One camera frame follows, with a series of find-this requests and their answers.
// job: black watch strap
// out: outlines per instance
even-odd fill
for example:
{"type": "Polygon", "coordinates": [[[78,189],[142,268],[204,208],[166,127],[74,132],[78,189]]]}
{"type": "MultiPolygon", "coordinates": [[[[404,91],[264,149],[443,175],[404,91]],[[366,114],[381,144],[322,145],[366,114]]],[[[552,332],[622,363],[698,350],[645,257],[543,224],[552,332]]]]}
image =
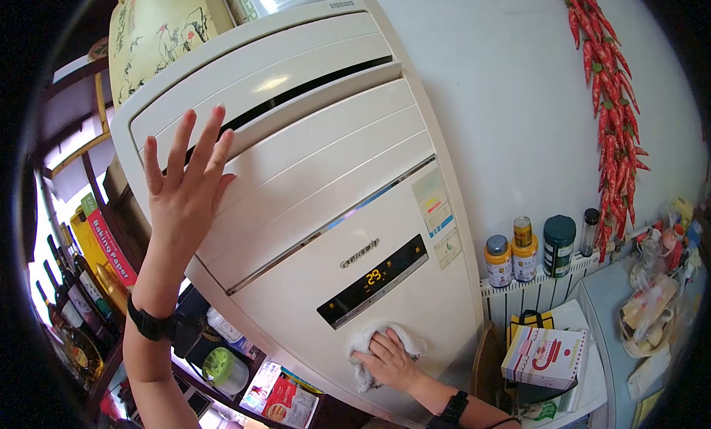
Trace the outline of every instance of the black watch strap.
{"type": "Polygon", "coordinates": [[[154,318],[145,310],[136,310],[131,295],[129,295],[128,299],[128,311],[129,317],[133,319],[141,335],[152,341],[161,341],[163,338],[173,341],[176,330],[175,314],[164,319],[154,318]]]}
{"type": "Polygon", "coordinates": [[[447,403],[440,418],[448,423],[459,423],[459,418],[464,412],[464,409],[467,408],[467,404],[469,404],[467,396],[467,392],[460,390],[457,392],[457,395],[449,398],[449,403],[447,403]]]}

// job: dark green jar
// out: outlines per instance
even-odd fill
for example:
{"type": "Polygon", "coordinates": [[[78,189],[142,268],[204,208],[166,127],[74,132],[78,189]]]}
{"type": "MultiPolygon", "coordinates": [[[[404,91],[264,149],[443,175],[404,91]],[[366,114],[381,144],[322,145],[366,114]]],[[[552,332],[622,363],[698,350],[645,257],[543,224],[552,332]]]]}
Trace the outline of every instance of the dark green jar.
{"type": "Polygon", "coordinates": [[[543,226],[543,272],[550,277],[567,275],[574,242],[574,220],[561,214],[548,218],[543,226]]]}

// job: string of red chili peppers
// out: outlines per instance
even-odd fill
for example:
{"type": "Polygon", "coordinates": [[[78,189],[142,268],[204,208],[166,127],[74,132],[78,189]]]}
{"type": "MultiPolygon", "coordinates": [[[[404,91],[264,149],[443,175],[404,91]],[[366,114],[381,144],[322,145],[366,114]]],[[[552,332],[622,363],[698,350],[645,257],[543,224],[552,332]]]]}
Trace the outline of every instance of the string of red chili peppers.
{"type": "Polygon", "coordinates": [[[597,0],[565,0],[568,22],[573,32],[575,48],[580,48],[580,29],[585,33],[582,43],[585,83],[592,80],[593,116],[600,114],[597,142],[600,146],[600,211],[602,222],[595,246],[600,248],[600,262],[605,259],[605,247],[617,227],[617,237],[624,237],[627,213],[634,227],[634,190],[637,169],[649,167],[637,156],[649,156],[634,145],[639,144],[639,131],[632,105],[639,114],[637,100],[629,83],[632,73],[617,48],[621,43],[607,21],[597,0]],[[616,66],[617,61],[624,71],[616,66]]]}

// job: rag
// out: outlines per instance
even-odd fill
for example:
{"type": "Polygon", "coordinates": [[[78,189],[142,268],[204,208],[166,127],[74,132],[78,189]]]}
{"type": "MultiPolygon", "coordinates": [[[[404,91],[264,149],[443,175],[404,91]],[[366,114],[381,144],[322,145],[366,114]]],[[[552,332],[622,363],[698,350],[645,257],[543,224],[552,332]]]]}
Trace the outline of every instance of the rag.
{"type": "Polygon", "coordinates": [[[358,381],[358,392],[367,392],[372,388],[377,388],[382,386],[369,370],[363,365],[360,359],[353,356],[354,352],[370,353],[373,354],[370,349],[370,340],[376,332],[380,332],[385,335],[387,329],[393,329],[403,343],[404,350],[413,358],[423,356],[426,344],[422,338],[414,339],[407,334],[406,331],[394,322],[379,322],[371,325],[363,330],[361,330],[357,335],[351,339],[351,344],[348,345],[348,352],[346,353],[348,360],[353,365],[355,370],[355,378],[358,381]]]}

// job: digital display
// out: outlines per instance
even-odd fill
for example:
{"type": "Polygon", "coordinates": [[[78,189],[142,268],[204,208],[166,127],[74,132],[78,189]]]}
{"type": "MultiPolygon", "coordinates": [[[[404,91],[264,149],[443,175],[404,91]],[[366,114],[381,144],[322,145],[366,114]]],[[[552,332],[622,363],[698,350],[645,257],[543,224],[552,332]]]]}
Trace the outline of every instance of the digital display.
{"type": "Polygon", "coordinates": [[[379,300],[428,259],[422,236],[417,235],[316,311],[337,329],[379,300]]]}

